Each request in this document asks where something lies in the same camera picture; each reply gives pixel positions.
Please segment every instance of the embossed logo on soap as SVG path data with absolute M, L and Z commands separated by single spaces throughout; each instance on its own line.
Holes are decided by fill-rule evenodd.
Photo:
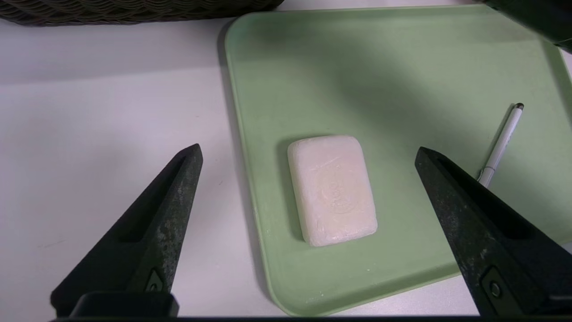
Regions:
M 334 213 L 349 213 L 358 205 L 358 182 L 343 162 L 334 161 L 319 168 L 317 179 L 319 198 Z

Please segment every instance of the white soap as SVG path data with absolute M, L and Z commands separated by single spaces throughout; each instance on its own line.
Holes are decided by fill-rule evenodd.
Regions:
M 302 234 L 312 246 L 371 235 L 378 229 L 362 147 L 353 136 L 296 141 L 288 163 Z

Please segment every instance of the black object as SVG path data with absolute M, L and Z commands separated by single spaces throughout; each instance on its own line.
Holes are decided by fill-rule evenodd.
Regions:
M 571 0 L 482 0 L 572 53 Z
M 115 302 L 129 311 L 137 302 L 140 316 L 176 315 L 169 294 L 193 205 L 202 153 L 198 144 L 173 157 L 127 211 L 51 294 L 58 317 L 69 316 L 84 294 L 77 314 Z M 144 294 L 143 292 L 162 292 Z
M 565 249 L 446 156 L 422 147 L 415 167 L 483 317 L 572 315 Z
M 26 26 L 132 25 L 237 17 L 283 0 L 0 0 L 0 18 Z
M 58 322 L 286 320 L 174 318 L 178 306 L 168 291 L 201 165 L 198 145 L 169 162 L 52 293 Z M 323 320 L 572 319 L 567 251 L 444 155 L 422 147 L 415 167 L 482 316 Z

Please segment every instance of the wicker basket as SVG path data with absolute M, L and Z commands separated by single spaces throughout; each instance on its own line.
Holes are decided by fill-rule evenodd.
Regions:
M 283 0 L 0 0 L 0 18 L 28 26 L 134 24 L 235 17 Z

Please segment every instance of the tray rim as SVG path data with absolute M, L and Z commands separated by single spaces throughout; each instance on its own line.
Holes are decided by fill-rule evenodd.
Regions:
M 233 33 L 236 32 L 236 29 L 240 27 L 240 25 L 244 24 L 244 23 L 248 23 L 250 19 L 253 19 L 256 16 L 259 15 L 276 15 L 276 14 L 280 14 L 280 15 L 287 15 L 287 14 L 312 14 L 312 13 L 334 13 L 334 12 L 348 12 L 348 11 L 388 11 L 388 10 L 452 10 L 452 9 L 466 9 L 466 10 L 475 10 L 476 8 L 483 8 L 484 10 L 487 10 L 488 7 L 486 7 L 483 4 L 479 4 L 479 3 L 473 3 L 473 4 L 466 4 L 466 5 L 436 5 L 436 6 L 431 6 L 431 5 L 424 5 L 424 6 L 391 6 L 391 7 L 365 7 L 365 8 L 345 8 L 345 9 L 316 9 L 316 10 L 289 10 L 289 11 L 270 11 L 270 12 L 254 12 L 254 13 L 248 13 L 246 15 L 243 15 L 241 17 L 238 17 L 236 20 L 234 20 L 231 25 L 229 26 L 227 33 L 224 37 L 224 49 L 225 49 L 225 59 L 227 61 L 227 68 L 228 68 L 228 75 L 229 78 L 231 80 L 231 88 L 232 88 L 232 101 L 234 104 L 234 110 L 236 113 L 236 117 L 237 117 L 237 121 L 238 121 L 238 125 L 239 125 L 239 134 L 240 134 L 240 151 L 243 155 L 243 160 L 244 160 L 244 167 L 245 167 L 245 172 L 246 172 L 246 177 L 247 177 L 247 181 L 248 181 L 248 193 L 250 195 L 250 199 L 251 199 L 251 203 L 252 203 L 252 210 L 253 210 L 253 215 L 255 217 L 255 222 L 256 222 L 256 230 L 257 230 L 257 240 L 259 241 L 259 245 L 260 245 L 260 253 L 261 253 L 261 259 L 262 259 L 262 264 L 263 264 L 263 268 L 264 268 L 264 276 L 265 276 L 265 281 L 267 283 L 267 288 L 268 288 L 268 292 L 270 297 L 272 298 L 273 302 L 282 310 L 284 311 L 286 314 L 293 316 L 293 317 L 300 317 L 300 316 L 306 316 L 302 313 L 296 312 L 293 309 L 288 308 L 286 305 L 284 305 L 280 298 L 276 295 L 275 290 L 272 286 L 272 278 L 271 278 L 271 274 L 269 273 L 268 270 L 268 258 L 267 258 L 267 254 L 266 254 L 266 246 L 264 245 L 264 239 L 261 237 L 263 235 L 263 231 L 262 228 L 260 227 L 260 221 L 259 221 L 259 212 L 258 212 L 258 208 L 257 208 L 257 199 L 256 199 L 256 195 L 254 192 L 254 188 L 255 185 L 251 180 L 252 177 L 252 169 L 251 169 L 251 162 L 248 156 L 248 153 L 246 151 L 246 140 L 245 140 L 245 136 L 244 136 L 244 127 L 243 127 L 243 120 L 242 120 L 242 114 L 240 113 L 241 111 L 241 107 L 239 104 L 239 100 L 238 100 L 238 91 L 236 88 L 236 82 L 235 82 L 235 75 L 232 72 L 233 68 L 233 59 L 232 59 L 232 55 L 231 55 L 231 51 L 229 50 L 230 46 L 229 43 L 231 42 L 231 38 L 233 37 Z M 551 48 L 551 50 L 555 50 L 558 52 L 558 64 L 563 65 L 564 67 L 566 67 L 566 64 L 564 62 L 564 58 L 562 55 L 562 51 L 559 50 L 558 48 L 554 47 Z M 324 312 L 320 312 L 317 313 L 313 316 L 328 316 L 334 313 L 338 313 L 350 308 L 354 308 L 363 304 L 367 304 L 367 303 L 371 303 L 373 301 L 377 301 L 377 300 L 381 300 L 387 297 L 391 297 L 397 294 L 401 294 L 404 292 L 408 292 L 410 290 L 414 290 L 414 289 L 418 289 L 427 285 L 431 285 L 434 284 L 436 282 L 440 282 L 440 281 L 444 281 L 444 280 L 448 280 L 449 278 L 453 278 L 455 276 L 459 276 L 460 275 L 460 271 L 455 272 L 455 273 L 451 273 L 451 274 L 445 274 L 442 277 L 438 277 L 438 278 L 432 278 L 430 280 L 427 280 L 425 282 L 421 282 L 421 283 L 417 283 L 414 284 L 412 286 L 406 287 L 406 288 L 402 288 L 393 292 L 389 292 L 389 293 L 384 293 L 378 296 L 374 296 L 374 297 L 370 297 L 368 299 L 364 299 L 364 300 L 360 300 L 360 301 L 354 301 L 351 303 L 348 303 L 342 307 L 337 307 L 334 309 L 330 309 L 328 311 L 324 311 Z

